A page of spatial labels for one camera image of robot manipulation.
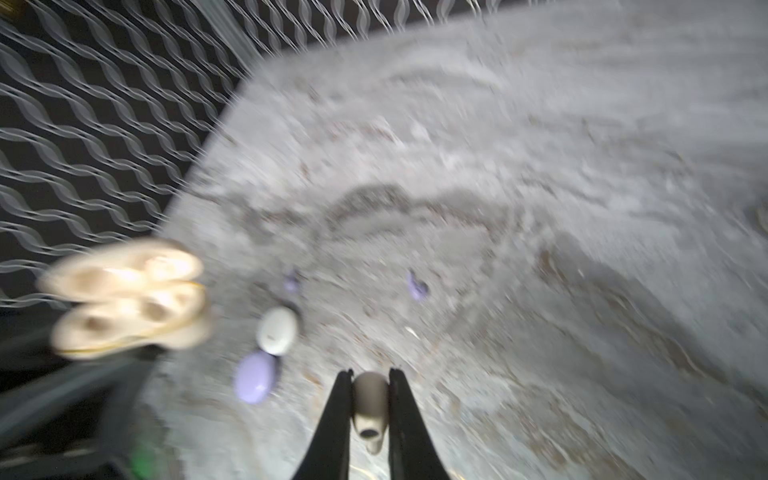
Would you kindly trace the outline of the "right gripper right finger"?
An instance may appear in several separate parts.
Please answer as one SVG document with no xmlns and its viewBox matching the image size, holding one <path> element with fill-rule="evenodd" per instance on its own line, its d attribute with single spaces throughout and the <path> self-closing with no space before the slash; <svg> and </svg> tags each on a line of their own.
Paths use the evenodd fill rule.
<svg viewBox="0 0 768 480">
<path fill-rule="evenodd" d="M 389 447 L 392 480 L 449 480 L 405 373 L 389 371 Z"/>
</svg>

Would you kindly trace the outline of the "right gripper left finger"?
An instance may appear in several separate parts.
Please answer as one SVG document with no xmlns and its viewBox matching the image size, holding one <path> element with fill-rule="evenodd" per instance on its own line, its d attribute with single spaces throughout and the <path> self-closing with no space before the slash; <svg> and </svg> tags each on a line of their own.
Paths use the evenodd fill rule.
<svg viewBox="0 0 768 480">
<path fill-rule="evenodd" d="M 353 415 L 352 370 L 338 373 L 293 480 L 348 480 Z"/>
</svg>

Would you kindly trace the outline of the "white earbud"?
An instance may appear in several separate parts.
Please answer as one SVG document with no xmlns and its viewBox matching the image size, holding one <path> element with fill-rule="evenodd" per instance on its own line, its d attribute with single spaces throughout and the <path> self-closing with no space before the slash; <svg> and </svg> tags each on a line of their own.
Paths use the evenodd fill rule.
<svg viewBox="0 0 768 480">
<path fill-rule="evenodd" d="M 352 383 L 355 432 L 371 455 L 383 447 L 389 425 L 389 383 L 377 372 L 364 372 Z"/>
</svg>

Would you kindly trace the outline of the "cream earbud charging case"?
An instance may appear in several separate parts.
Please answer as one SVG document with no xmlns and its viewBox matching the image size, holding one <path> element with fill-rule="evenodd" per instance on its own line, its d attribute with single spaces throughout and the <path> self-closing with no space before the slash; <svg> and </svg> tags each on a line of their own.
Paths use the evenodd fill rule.
<svg viewBox="0 0 768 480">
<path fill-rule="evenodd" d="M 50 344 L 69 360 L 92 360 L 155 345 L 185 350 L 212 333 L 211 304 L 198 283 L 202 260 L 182 244 L 143 237 L 55 262 L 38 289 L 73 303 Z"/>
</svg>

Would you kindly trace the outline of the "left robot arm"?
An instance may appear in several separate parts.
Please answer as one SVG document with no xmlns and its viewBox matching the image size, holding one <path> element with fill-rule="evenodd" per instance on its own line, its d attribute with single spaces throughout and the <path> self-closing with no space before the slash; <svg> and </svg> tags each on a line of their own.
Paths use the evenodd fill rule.
<svg viewBox="0 0 768 480">
<path fill-rule="evenodd" d="M 162 354 L 146 346 L 70 361 L 43 329 L 2 335 L 2 478 L 134 478 L 134 408 Z"/>
</svg>

